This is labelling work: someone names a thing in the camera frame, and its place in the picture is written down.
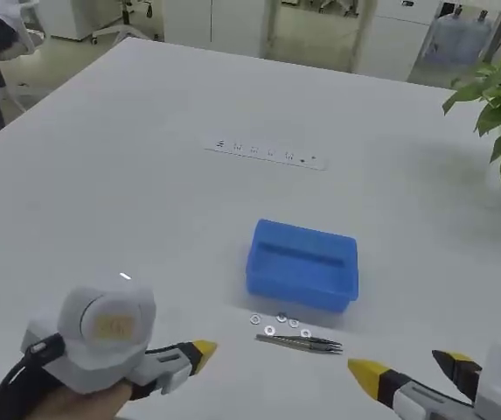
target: sticker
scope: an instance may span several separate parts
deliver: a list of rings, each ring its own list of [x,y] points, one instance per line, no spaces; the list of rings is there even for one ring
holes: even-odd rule
[[[136,320],[129,315],[99,315],[93,336],[100,340],[131,340]]]

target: office chair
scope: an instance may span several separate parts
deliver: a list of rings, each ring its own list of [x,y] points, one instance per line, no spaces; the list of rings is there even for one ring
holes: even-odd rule
[[[29,0],[17,6],[17,13],[24,19],[24,15],[33,12],[31,15],[35,20],[35,25],[44,33],[44,37],[37,31],[30,31],[24,23],[22,28],[18,31],[19,40],[0,54],[0,61],[14,60],[22,55],[33,54],[42,44],[45,43],[48,35],[44,31],[44,26],[41,23],[40,15],[38,14],[39,0]],[[0,99],[6,99],[15,104],[21,111],[25,112],[26,107],[21,102],[21,98],[28,96],[40,101],[47,96],[49,91],[45,89],[37,89],[27,85],[8,86],[3,73],[0,69]]]
[[[153,6],[149,1],[144,1],[149,6],[147,8],[147,17],[151,18],[153,16]],[[122,4],[122,23],[115,24],[113,26],[109,26],[108,28],[100,29],[99,31],[93,32],[93,36],[91,38],[91,43],[96,45],[98,43],[98,37],[101,35],[110,35],[113,33],[117,33],[116,39],[113,43],[113,46],[122,42],[127,37],[135,37],[140,39],[150,39],[143,32],[133,27],[129,21],[129,10],[128,6],[131,6],[132,3],[130,0],[121,0]]]
[[[330,4],[338,2],[341,8],[345,11],[344,16],[349,16],[349,17],[357,17],[358,12],[357,12],[357,1],[358,0],[324,0],[322,2],[322,5],[320,6],[320,9],[318,9],[319,13],[324,13],[324,9],[328,7]]]

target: blue plastic tray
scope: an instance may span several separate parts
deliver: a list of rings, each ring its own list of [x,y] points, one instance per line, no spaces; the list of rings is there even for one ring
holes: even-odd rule
[[[260,220],[248,255],[247,288],[255,295],[343,312],[358,298],[357,242]]]

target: power strip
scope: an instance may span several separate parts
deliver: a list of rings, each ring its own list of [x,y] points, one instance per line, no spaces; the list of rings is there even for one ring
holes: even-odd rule
[[[325,171],[328,162],[315,153],[295,151],[274,146],[258,145],[257,143],[242,143],[231,140],[214,140],[205,145],[207,151],[219,151],[230,155],[268,160],[278,164],[301,166],[302,168]]]

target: metal tweezers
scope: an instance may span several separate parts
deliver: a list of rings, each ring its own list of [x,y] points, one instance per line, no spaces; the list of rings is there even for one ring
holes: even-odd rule
[[[337,341],[330,341],[328,339],[319,339],[316,337],[304,338],[298,335],[284,336],[256,334],[256,339],[266,343],[277,344],[278,346],[294,348],[296,350],[303,350],[311,353],[341,354],[344,351],[341,343],[338,343]]]

